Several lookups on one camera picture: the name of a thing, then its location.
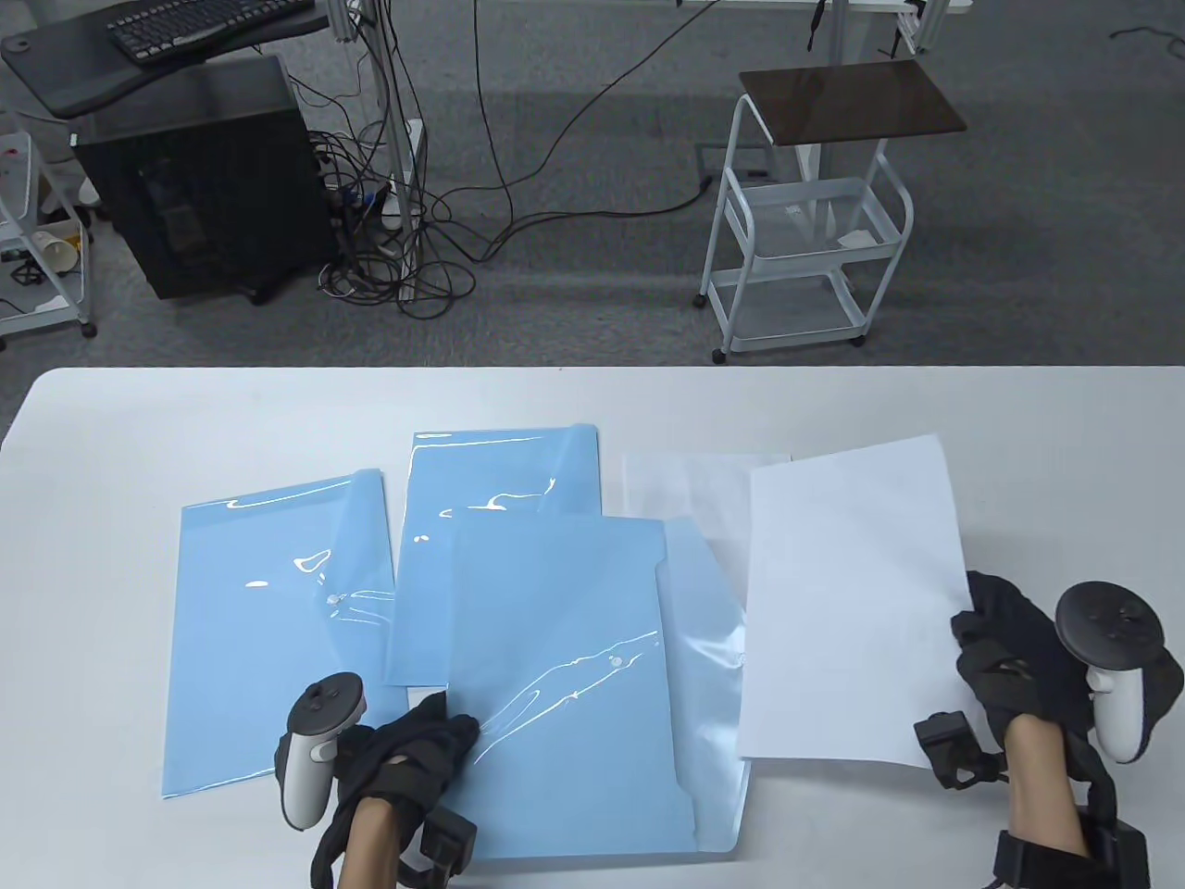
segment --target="hand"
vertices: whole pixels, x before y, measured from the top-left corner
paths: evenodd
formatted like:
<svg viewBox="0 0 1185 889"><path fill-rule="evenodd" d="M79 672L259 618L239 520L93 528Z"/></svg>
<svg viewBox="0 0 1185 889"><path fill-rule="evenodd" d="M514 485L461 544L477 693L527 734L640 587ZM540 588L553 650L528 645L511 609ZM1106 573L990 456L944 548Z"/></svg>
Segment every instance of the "hand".
<svg viewBox="0 0 1185 889"><path fill-rule="evenodd" d="M1085 741L1094 725L1085 665L1057 638L1053 621L1003 577L968 571L974 610L950 620L959 674L987 711L1000 747L1008 723L1030 714Z"/></svg>
<svg viewBox="0 0 1185 889"><path fill-rule="evenodd" d="M338 808L313 857L313 889L332 889L331 870L350 837L360 800L386 800L396 813L399 851L408 848L465 765L480 727L472 716L448 717L444 692L424 698L405 716L378 729L354 725L338 738L333 774Z"/></svg>

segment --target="blue plastic folder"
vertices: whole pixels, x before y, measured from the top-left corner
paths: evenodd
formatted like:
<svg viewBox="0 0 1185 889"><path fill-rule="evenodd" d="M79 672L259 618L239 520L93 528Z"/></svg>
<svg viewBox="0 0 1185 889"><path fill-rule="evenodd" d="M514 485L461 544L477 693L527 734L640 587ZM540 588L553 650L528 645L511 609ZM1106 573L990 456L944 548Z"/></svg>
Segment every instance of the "blue plastic folder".
<svg viewBox="0 0 1185 889"><path fill-rule="evenodd" d="M666 523L659 567L674 730L674 768L696 810L696 846L730 852L741 831L749 761L737 756L744 610L691 519Z"/></svg>
<svg viewBox="0 0 1185 889"><path fill-rule="evenodd" d="M475 856L693 852L655 571L661 523L457 522L449 709L482 725L447 804Z"/></svg>
<svg viewBox="0 0 1185 889"><path fill-rule="evenodd" d="M393 590L377 469L182 510L162 794L271 772L293 702L339 670L366 684L365 723L402 716Z"/></svg>
<svg viewBox="0 0 1185 889"><path fill-rule="evenodd" d="M514 512L601 514L595 427L416 434L387 683L448 683L454 526Z"/></svg>

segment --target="white paper sheet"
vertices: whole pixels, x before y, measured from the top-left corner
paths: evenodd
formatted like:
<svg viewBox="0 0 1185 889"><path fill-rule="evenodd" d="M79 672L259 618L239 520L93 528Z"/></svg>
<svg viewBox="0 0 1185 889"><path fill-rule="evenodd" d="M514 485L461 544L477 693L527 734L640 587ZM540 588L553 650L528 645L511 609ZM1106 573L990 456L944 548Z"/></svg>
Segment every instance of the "white paper sheet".
<svg viewBox="0 0 1185 889"><path fill-rule="evenodd" d="M971 607L937 437L757 469L739 752L928 767L914 723L974 697Z"/></svg>
<svg viewBox="0 0 1185 889"><path fill-rule="evenodd" d="M732 593L749 589L749 473L784 463L776 454L627 454L622 461L627 518L690 517L712 548Z"/></svg>

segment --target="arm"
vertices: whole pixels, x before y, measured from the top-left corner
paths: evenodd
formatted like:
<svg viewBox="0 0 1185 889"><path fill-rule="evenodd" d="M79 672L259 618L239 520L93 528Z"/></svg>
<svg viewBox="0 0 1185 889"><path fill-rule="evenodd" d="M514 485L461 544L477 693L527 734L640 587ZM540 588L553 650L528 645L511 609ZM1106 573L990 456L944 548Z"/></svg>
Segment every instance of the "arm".
<svg viewBox="0 0 1185 889"><path fill-rule="evenodd" d="M399 848L391 804L377 797L359 801L341 864L341 889L395 889Z"/></svg>
<svg viewBox="0 0 1185 889"><path fill-rule="evenodd" d="M1007 728L1008 833L1027 843L1089 857L1065 768L1062 728L1021 714Z"/></svg>

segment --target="black computer case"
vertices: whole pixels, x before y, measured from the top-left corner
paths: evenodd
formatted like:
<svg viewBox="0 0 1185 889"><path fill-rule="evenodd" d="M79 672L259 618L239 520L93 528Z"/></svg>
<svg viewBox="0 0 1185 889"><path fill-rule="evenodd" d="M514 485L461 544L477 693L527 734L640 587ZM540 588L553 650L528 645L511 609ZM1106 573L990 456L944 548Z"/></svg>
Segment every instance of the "black computer case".
<svg viewBox="0 0 1185 889"><path fill-rule="evenodd" d="M265 289L337 254L275 56L169 75L75 121L71 143L161 299Z"/></svg>

